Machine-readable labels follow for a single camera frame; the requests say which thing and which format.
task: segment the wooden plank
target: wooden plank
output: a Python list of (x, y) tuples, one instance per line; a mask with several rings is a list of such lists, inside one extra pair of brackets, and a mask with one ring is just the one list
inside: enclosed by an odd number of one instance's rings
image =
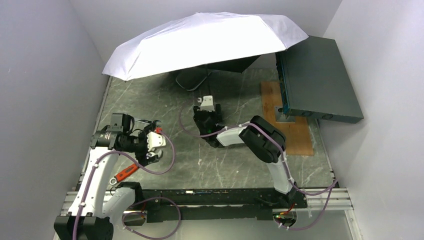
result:
[(263, 118), (286, 136), (286, 153), (288, 155), (313, 156), (308, 121), (305, 117), (295, 117), (295, 122), (277, 122), (274, 106), (281, 106), (280, 83), (263, 81), (260, 83)]

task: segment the umbrella canopy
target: umbrella canopy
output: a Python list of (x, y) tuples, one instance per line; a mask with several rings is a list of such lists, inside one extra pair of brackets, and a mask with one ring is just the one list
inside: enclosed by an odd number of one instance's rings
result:
[(299, 26), (283, 15), (198, 12), (121, 44), (103, 73), (128, 81), (280, 52), (307, 38)]

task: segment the gray marble surface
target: gray marble surface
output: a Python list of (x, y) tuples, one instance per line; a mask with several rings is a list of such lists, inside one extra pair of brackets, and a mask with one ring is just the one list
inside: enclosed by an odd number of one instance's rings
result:
[[(99, 128), (110, 122), (112, 113), (128, 113), (136, 118), (160, 120), (163, 131), (176, 149), (173, 168), (163, 175), (153, 175), (139, 169), (126, 181), (140, 182), (144, 189), (209, 189), (272, 187), (271, 175), (265, 163), (243, 145), (212, 148), (203, 139), (182, 131), (178, 113), (182, 104), (193, 97), (209, 94), (221, 104), (227, 126), (249, 121), (262, 115), (261, 81), (277, 81), (277, 71), (248, 69), (244, 73), (218, 71), (195, 92), (187, 92), (168, 74), (122, 81), (114, 78), (102, 110)], [(182, 122), (194, 134), (199, 134), (193, 121), (193, 105), (182, 109)], [(300, 187), (326, 187), (331, 184), (330, 168), (315, 120), (309, 120), (314, 156), (289, 155), (288, 165)], [(143, 128), (137, 123), (136, 128)], [(147, 166), (163, 171), (171, 163), (172, 150), (168, 144), (158, 163)], [(110, 177), (132, 162), (119, 157)]]

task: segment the white wall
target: white wall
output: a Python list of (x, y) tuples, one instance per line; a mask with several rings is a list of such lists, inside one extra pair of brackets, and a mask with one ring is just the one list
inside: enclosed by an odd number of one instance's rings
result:
[[(196, 12), (281, 14), (307, 34), (321, 37), (342, 0), (70, 0), (107, 62), (120, 44), (171, 20)], [(273, 54), (252, 67), (275, 68)]]
[(47, 240), (106, 88), (68, 0), (0, 1), (0, 239)]
[(424, 238), (424, 2), (343, 0), (335, 39), (365, 119), (321, 121), (366, 240)]

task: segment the orange handle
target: orange handle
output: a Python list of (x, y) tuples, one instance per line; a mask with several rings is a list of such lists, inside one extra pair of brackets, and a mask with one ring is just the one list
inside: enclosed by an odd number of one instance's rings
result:
[(139, 167), (135, 163), (125, 168), (124, 170), (115, 175), (116, 181), (118, 183), (122, 182), (124, 179), (128, 178), (131, 174), (137, 171), (137, 169), (139, 169)]

